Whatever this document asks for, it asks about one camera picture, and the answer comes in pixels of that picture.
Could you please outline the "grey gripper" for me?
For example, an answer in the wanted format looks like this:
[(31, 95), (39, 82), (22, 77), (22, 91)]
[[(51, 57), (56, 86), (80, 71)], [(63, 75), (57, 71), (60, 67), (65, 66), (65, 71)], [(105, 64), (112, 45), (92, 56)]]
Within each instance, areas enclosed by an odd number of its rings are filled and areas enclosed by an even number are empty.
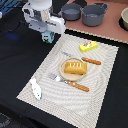
[(52, 16), (50, 12), (51, 7), (51, 4), (32, 5), (31, 3), (26, 3), (22, 11), (29, 27), (40, 33), (48, 30), (63, 34), (66, 29), (65, 21), (62, 17)]

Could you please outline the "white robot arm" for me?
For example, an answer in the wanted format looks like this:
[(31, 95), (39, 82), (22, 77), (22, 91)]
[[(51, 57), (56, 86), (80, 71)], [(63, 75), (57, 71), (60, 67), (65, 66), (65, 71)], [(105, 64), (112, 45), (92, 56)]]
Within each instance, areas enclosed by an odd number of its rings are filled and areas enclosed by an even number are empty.
[(46, 30), (63, 34), (64, 19), (52, 11), (52, 0), (28, 0), (23, 6), (24, 18), (33, 30), (44, 33)]

